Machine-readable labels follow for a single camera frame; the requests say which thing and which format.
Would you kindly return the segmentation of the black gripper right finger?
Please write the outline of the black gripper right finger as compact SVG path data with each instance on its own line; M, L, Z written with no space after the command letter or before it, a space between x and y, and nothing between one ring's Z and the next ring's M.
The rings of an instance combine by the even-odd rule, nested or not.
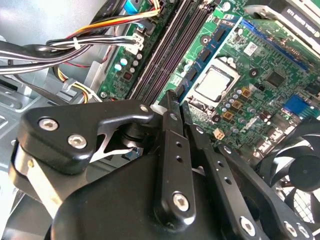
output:
M203 167L226 240L313 240L312 231L257 173L225 144L213 148L181 104L193 167Z

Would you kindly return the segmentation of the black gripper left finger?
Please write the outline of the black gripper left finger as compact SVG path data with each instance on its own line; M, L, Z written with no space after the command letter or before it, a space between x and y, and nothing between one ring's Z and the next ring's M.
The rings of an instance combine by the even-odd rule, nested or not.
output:
M159 153L155 216L168 229L185 229L196 218L190 145L184 136L177 94L158 105L116 100L33 108L22 115L11 166L51 217L88 182L89 164L141 148Z

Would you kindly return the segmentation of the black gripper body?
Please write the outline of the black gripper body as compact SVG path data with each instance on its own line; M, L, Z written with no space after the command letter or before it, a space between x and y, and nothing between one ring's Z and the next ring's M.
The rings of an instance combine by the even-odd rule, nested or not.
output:
M154 214L158 159L144 156L81 187L62 203L51 225L53 240L239 240L212 196L204 175L193 172L196 218L171 232Z

